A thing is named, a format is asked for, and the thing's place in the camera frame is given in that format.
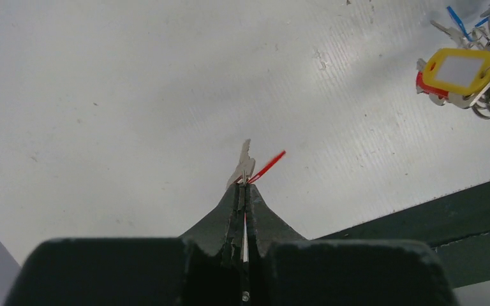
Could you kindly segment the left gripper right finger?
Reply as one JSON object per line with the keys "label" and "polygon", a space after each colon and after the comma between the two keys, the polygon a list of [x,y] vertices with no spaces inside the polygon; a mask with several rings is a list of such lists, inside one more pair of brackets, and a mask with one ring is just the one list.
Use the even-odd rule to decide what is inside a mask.
{"label": "left gripper right finger", "polygon": [[251,305],[457,305],[436,254],[414,240],[306,240],[244,189]]}

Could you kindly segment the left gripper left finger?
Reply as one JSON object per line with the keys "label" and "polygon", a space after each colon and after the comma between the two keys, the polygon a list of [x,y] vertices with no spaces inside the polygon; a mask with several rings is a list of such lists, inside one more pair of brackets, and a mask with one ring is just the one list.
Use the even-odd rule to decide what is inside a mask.
{"label": "left gripper left finger", "polygon": [[28,256],[6,305],[239,305],[242,188],[178,237],[56,238]]}

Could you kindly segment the key with red tag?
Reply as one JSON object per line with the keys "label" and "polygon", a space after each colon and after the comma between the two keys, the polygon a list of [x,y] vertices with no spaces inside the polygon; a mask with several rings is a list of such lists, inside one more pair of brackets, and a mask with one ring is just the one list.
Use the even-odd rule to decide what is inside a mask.
{"label": "key with red tag", "polygon": [[256,159],[249,154],[251,139],[248,138],[242,144],[242,149],[239,156],[238,164],[228,179],[225,189],[228,189],[232,184],[242,182],[243,184],[252,184],[265,175],[280,159],[282,159],[286,151],[282,150],[274,156],[266,165],[255,172]]}

